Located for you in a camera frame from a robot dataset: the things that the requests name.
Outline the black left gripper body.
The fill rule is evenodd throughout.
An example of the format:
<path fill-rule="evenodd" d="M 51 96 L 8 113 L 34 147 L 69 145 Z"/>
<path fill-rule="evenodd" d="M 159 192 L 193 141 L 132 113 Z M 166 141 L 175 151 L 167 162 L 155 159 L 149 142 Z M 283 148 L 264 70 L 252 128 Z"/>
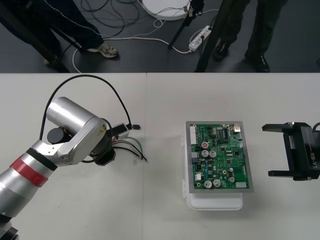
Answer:
<path fill-rule="evenodd" d="M 116 152 L 112 147 L 112 133 L 111 130 L 107 130 L 105 124 L 102 125 L 99 135 L 102 133 L 104 133 L 104 136 L 96 146 L 96 164 L 99 166 L 109 164 L 116 157 Z"/>

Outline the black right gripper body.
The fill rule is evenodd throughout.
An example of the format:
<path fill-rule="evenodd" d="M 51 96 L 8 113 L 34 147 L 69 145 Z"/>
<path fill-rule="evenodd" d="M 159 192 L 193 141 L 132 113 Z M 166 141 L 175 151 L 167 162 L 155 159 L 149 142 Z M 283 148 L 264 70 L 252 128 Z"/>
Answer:
<path fill-rule="evenodd" d="M 320 177 L 320 124 L 288 122 L 283 133 L 289 171 L 295 181 L 317 180 Z"/>

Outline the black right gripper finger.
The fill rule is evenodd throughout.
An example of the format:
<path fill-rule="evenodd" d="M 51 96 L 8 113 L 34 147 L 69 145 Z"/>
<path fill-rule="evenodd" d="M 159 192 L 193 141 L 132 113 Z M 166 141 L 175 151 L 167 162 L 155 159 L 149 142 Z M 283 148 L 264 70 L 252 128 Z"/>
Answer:
<path fill-rule="evenodd" d="M 265 124 L 262 126 L 264 132 L 285 133 L 288 131 L 288 124 Z"/>
<path fill-rule="evenodd" d="M 268 176 L 279 178 L 292 178 L 293 173 L 289 170 L 270 170 L 268 171 Z"/>

